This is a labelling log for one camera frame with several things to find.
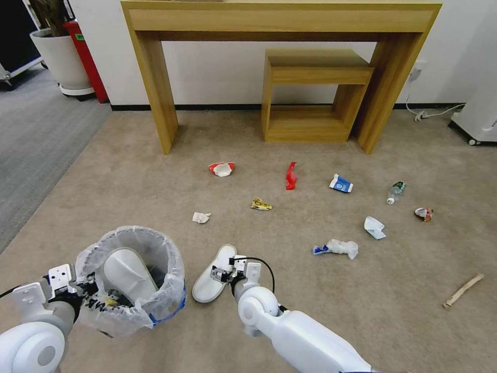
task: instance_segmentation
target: beige carpet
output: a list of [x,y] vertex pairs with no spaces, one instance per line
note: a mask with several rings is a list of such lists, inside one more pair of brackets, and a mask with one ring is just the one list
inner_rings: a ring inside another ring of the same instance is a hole
[[[171,236],[185,261],[187,287],[224,243],[266,259],[278,300],[347,339],[376,369],[483,372],[497,366],[497,173],[495,148],[470,147],[448,118],[414,123],[395,111],[372,155],[344,144],[266,144],[258,112],[181,112],[169,156],[161,155],[151,114],[114,113],[0,256],[0,289],[74,261],[106,231],[125,224]],[[207,166],[234,161],[229,177]],[[285,173],[297,162],[294,191]],[[334,173],[351,194],[328,189]],[[388,188],[405,196],[385,203]],[[250,209],[253,197],[272,211]],[[435,209],[434,221],[413,215]],[[205,225],[194,211],[211,212]],[[364,218],[382,221],[374,240]],[[313,257],[331,238],[359,244],[346,255]],[[486,278],[450,310],[442,302],[476,272]],[[265,284],[269,274],[263,273]],[[0,330],[18,321],[0,302]],[[209,305],[190,297],[169,323],[128,340],[76,324],[67,372],[291,372],[264,338],[245,335],[231,294]]]

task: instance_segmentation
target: wooden console table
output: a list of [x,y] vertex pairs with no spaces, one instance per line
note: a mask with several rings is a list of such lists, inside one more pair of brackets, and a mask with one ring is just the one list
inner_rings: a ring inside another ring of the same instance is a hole
[[376,41],[353,133],[370,154],[441,7],[403,1],[121,1],[164,154],[178,129],[162,40]]

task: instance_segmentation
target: carpet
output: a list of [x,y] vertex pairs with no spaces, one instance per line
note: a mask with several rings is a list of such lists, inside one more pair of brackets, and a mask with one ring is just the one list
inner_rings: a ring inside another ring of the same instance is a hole
[[[104,233],[137,224],[169,235],[180,249],[186,286],[222,244],[265,259],[275,294],[348,340],[375,369],[454,373],[497,366],[497,184],[492,147],[470,147],[447,128],[448,117],[415,123],[394,111],[373,154],[354,139],[341,144],[264,143],[259,112],[179,112],[168,156],[161,154],[151,113],[116,112],[90,141],[0,256],[1,289],[73,262]],[[228,177],[213,162],[236,162]],[[285,190],[290,162],[296,189]],[[334,173],[350,194],[328,188]],[[403,180],[393,206],[387,191]],[[271,211],[250,208],[252,198]],[[413,210],[433,207],[423,223]],[[203,225],[194,211],[212,213]],[[385,224],[375,240],[366,216]],[[311,249],[353,240],[359,254]],[[476,272],[485,279],[449,310],[442,303]],[[263,269],[262,283],[270,285]],[[0,330],[19,321],[0,302]],[[291,372],[271,343],[243,332],[229,291],[201,305],[191,296],[171,321],[128,339],[110,339],[77,323],[62,371],[186,373]]]
[[64,96],[39,65],[16,82],[0,91],[0,253],[111,112]]

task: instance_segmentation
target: water bottle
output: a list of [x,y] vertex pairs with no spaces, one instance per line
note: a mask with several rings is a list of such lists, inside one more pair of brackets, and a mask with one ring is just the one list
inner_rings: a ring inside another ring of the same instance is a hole
[[403,181],[396,182],[388,191],[387,203],[393,205],[404,194],[405,183]]

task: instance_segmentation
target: white wall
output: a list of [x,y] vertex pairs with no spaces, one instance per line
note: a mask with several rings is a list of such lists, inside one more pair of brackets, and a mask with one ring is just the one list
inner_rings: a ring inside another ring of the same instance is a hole
[[[71,0],[86,43],[114,105],[148,104],[119,0]],[[420,53],[427,64],[412,84],[410,102],[465,102],[481,66],[497,59],[494,0],[447,0]],[[493,48],[484,45],[492,42]],[[268,47],[353,47],[369,61],[374,43],[165,42],[176,104],[260,103]],[[398,102],[405,102],[404,87]],[[330,102],[334,89],[309,87],[275,93],[279,102]]]

